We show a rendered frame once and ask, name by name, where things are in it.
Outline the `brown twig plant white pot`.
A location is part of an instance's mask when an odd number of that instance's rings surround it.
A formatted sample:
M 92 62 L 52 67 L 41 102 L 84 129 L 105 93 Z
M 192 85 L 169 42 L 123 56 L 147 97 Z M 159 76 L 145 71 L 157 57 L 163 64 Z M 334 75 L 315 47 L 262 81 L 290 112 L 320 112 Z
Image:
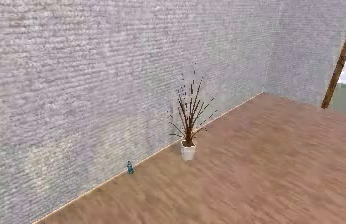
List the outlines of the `brown twig plant white pot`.
M 215 98 L 206 101 L 201 96 L 204 77 L 194 69 L 185 77 L 181 74 L 182 84 L 176 89 L 176 101 L 167 111 L 168 123 L 174 128 L 170 136 L 179 140 L 180 154 L 184 161 L 191 161 L 197 151 L 196 138 L 201 131 L 206 131 L 206 124 L 214 118 L 218 110 L 208 113 Z

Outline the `brown wooden door frame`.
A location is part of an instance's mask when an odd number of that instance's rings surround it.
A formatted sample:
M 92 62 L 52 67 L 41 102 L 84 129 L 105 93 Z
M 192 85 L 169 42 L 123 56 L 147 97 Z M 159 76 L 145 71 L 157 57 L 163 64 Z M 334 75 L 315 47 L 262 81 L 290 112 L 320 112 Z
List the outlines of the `brown wooden door frame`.
M 343 47 L 341 49 L 339 58 L 337 60 L 334 72 L 333 72 L 332 77 L 330 79 L 329 86 L 326 90 L 324 99 L 321 103 L 322 109 L 326 109 L 331 102 L 331 99 L 333 97 L 335 88 L 337 86 L 340 74 L 342 72 L 342 69 L 344 68 L 345 61 L 346 61 L 346 39 L 345 39 L 345 42 L 344 42 Z

